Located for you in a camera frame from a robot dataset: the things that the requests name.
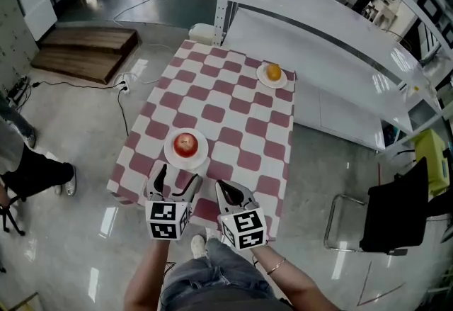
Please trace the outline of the black cantilever chair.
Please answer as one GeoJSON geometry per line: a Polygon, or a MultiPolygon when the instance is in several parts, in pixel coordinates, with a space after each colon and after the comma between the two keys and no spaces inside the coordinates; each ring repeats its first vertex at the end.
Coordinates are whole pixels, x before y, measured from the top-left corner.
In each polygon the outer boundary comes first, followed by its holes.
{"type": "Polygon", "coordinates": [[[417,247],[423,243],[428,190],[428,161],[423,157],[410,171],[395,177],[391,183],[371,187],[367,193],[367,201],[345,194],[336,195],[331,203],[323,245],[330,250],[350,253],[407,255],[409,247],[417,247]],[[339,248],[329,244],[333,216],[340,200],[367,209],[362,239],[356,249],[339,248]]]}

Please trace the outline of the grey locker cabinet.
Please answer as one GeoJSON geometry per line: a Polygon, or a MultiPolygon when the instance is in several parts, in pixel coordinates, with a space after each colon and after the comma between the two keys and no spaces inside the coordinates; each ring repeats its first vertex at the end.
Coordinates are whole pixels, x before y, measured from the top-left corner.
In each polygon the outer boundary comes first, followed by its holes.
{"type": "Polygon", "coordinates": [[[0,92],[7,94],[31,70],[38,47],[18,0],[0,0],[0,92]]]}

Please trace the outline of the person's white shoe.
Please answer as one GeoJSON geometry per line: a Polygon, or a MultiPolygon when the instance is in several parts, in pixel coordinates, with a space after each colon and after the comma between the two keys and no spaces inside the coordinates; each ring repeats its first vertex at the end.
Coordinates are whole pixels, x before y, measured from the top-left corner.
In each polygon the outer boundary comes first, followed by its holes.
{"type": "Polygon", "coordinates": [[[194,259],[199,259],[207,254],[205,238],[200,234],[191,239],[190,248],[194,259]]]}

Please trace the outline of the person's right forearm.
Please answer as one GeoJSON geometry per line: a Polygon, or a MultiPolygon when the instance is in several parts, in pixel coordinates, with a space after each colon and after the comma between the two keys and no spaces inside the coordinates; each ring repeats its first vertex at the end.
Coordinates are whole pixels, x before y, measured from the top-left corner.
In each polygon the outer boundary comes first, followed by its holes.
{"type": "Polygon", "coordinates": [[[251,251],[297,311],[340,311],[305,272],[273,248],[262,245],[251,251]]]}

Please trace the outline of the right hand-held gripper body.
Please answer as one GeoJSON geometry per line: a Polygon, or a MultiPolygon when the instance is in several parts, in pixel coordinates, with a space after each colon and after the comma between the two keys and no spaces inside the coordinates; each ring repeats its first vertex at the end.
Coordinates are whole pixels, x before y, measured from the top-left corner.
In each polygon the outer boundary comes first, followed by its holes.
{"type": "Polygon", "coordinates": [[[228,205],[219,201],[218,217],[222,241],[237,250],[251,249],[266,243],[266,221],[256,201],[228,205]]]}

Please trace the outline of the black office chair base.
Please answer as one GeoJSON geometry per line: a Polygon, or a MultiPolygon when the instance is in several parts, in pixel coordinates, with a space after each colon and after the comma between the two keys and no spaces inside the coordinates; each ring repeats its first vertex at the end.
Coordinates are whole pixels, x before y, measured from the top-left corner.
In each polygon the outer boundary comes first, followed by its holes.
{"type": "Polygon", "coordinates": [[[11,206],[16,203],[17,201],[26,202],[26,197],[23,196],[14,196],[12,198],[9,197],[7,191],[4,191],[4,194],[0,196],[0,217],[2,219],[2,227],[4,232],[9,232],[10,229],[7,227],[6,222],[7,220],[13,225],[14,229],[17,233],[21,236],[25,236],[25,231],[20,230],[14,217],[11,213],[11,206]]]}

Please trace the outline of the grey power strip with plugs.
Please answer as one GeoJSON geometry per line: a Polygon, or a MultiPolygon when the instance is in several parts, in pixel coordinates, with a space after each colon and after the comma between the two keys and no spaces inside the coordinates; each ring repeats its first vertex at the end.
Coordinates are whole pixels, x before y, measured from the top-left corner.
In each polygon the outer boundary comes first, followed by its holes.
{"type": "Polygon", "coordinates": [[[32,92],[30,77],[22,76],[14,87],[7,93],[6,99],[10,107],[21,111],[22,107],[30,98],[32,92]]]}

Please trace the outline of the red apple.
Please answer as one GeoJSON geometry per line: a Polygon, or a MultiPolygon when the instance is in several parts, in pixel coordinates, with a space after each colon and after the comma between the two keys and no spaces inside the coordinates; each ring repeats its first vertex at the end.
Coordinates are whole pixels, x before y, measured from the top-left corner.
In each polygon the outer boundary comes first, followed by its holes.
{"type": "Polygon", "coordinates": [[[198,151],[198,147],[197,138],[189,132],[183,132],[177,135],[173,141],[175,153],[182,158],[194,156],[198,151]]]}

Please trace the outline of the red white checkered tablecloth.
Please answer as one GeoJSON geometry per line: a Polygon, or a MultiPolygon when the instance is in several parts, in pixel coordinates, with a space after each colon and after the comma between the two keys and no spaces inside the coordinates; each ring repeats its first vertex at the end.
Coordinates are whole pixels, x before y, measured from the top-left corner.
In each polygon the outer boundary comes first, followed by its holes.
{"type": "Polygon", "coordinates": [[[143,205],[150,174],[167,162],[164,144],[192,128],[208,144],[197,168],[204,181],[191,222],[217,228],[218,179],[247,187],[275,239],[288,180],[294,121],[293,72],[272,89],[258,80],[261,61],[240,52],[186,40],[145,101],[120,151],[107,188],[122,204],[143,205]]]}

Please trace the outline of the orange fruit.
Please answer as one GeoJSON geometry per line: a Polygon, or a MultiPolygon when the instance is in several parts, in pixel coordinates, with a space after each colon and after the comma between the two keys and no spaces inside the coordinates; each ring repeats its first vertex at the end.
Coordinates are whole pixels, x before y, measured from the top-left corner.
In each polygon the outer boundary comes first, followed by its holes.
{"type": "Polygon", "coordinates": [[[270,81],[279,81],[282,70],[278,64],[270,63],[266,68],[266,75],[270,81]]]}

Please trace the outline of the lime green box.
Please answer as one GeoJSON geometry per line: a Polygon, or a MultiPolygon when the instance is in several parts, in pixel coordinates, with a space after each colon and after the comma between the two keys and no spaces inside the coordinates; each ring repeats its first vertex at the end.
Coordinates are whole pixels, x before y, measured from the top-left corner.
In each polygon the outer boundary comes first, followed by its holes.
{"type": "Polygon", "coordinates": [[[445,192],[450,185],[449,164],[442,138],[432,129],[422,131],[413,138],[415,158],[426,159],[428,166],[428,189],[432,197],[445,192]]]}

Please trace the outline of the dark wooden step platform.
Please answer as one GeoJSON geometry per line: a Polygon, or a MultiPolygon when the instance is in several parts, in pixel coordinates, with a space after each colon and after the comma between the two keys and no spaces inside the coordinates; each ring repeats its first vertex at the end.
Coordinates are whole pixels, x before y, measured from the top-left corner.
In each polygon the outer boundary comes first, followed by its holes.
{"type": "Polygon", "coordinates": [[[139,43],[128,28],[55,28],[31,61],[36,69],[107,84],[139,43]]]}

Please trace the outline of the white storage bin black panel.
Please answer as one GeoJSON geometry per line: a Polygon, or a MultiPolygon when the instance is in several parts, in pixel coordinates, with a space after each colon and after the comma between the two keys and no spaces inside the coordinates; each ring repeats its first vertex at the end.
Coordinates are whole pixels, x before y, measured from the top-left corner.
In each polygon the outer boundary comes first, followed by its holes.
{"type": "Polygon", "coordinates": [[[440,20],[442,37],[453,48],[453,14],[446,12],[440,20]]]}
{"type": "Polygon", "coordinates": [[[440,20],[442,8],[436,0],[417,0],[417,4],[433,23],[440,20]]]}

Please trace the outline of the person's left forearm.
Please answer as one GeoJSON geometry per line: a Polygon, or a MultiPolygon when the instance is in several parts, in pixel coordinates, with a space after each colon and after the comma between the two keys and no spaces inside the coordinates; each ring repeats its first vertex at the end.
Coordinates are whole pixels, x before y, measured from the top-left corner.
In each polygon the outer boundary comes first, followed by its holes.
{"type": "Polygon", "coordinates": [[[169,245],[167,240],[151,240],[127,286],[124,311],[157,311],[169,245]]]}

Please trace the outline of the white metal shelving rack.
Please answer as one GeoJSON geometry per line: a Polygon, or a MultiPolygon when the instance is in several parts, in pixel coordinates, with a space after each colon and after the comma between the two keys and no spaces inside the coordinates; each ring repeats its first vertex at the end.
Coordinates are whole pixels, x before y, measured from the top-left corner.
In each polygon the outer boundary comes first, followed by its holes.
{"type": "Polygon", "coordinates": [[[390,35],[335,0],[217,0],[215,45],[295,72],[294,120],[385,151],[453,116],[434,82],[390,35]]]}

